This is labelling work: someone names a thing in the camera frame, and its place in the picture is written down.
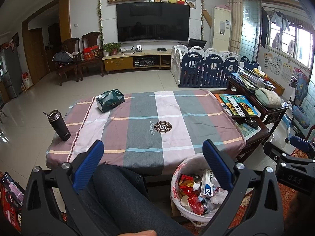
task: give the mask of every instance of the hand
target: hand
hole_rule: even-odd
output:
[[[154,230],[151,231],[143,231],[137,233],[124,233],[118,236],[157,236],[157,233]]]

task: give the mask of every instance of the coffee table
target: coffee table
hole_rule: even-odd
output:
[[[263,121],[265,125],[274,123],[273,127],[270,130],[270,134],[272,134],[276,127],[279,125],[280,121],[282,120],[282,117],[284,116],[286,110],[289,109],[289,104],[284,102],[282,103],[282,106],[280,108],[272,109],[268,108],[262,105],[260,101],[256,98],[255,94],[251,93],[240,85],[239,82],[234,80],[231,76],[228,76],[228,84],[226,89],[231,90],[232,87],[236,88],[236,91],[233,93],[235,95],[244,95],[248,99],[248,101],[257,108],[257,110],[261,113],[260,119]],[[265,143],[268,140],[268,138],[265,138],[262,143]]]
[[[228,95],[237,95],[235,91],[232,90],[214,90],[210,91],[212,94],[228,94]],[[238,120],[241,120],[240,118],[232,118],[237,122]],[[265,123],[261,120],[259,117],[253,117],[258,122],[258,125],[260,127],[260,131],[258,131],[255,135],[253,135],[251,138],[246,140],[246,145],[240,152],[240,154],[236,157],[239,162],[244,162],[251,154],[252,152],[265,140],[268,139],[270,136],[269,129],[265,125]]]

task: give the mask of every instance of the green tissue package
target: green tissue package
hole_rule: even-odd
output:
[[[102,112],[107,112],[123,102],[125,97],[118,89],[106,91],[96,97],[97,107]]]

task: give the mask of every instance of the patterned rug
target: patterned rug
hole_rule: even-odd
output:
[[[300,151],[297,148],[294,150],[294,152],[291,154],[291,156],[297,157],[297,158],[305,158],[305,159],[308,158],[308,156],[304,152]],[[278,185],[279,185],[281,197],[282,197],[283,219],[284,219],[286,217],[287,212],[288,212],[290,201],[292,200],[296,191],[290,187],[283,185],[283,184],[278,183]],[[247,206],[249,204],[251,195],[252,195],[252,193],[249,192],[247,195],[244,196],[243,201],[242,201],[241,205],[239,206],[239,209],[238,209],[238,211],[234,217],[234,220],[230,224],[230,228],[237,226],[241,222],[241,220],[245,214],[245,211],[247,209]],[[200,229],[198,229],[198,228],[196,229],[190,221],[182,223],[182,226],[185,227],[190,232],[192,232],[192,234],[194,234],[194,235],[198,235],[202,230],[202,227]]]

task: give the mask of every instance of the smartphone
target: smartphone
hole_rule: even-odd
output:
[[[8,172],[5,172],[1,183],[4,185],[4,187],[7,189],[7,191],[12,195],[12,198],[22,205],[23,199],[24,199],[24,190],[19,184],[17,184],[12,177],[9,175]]]

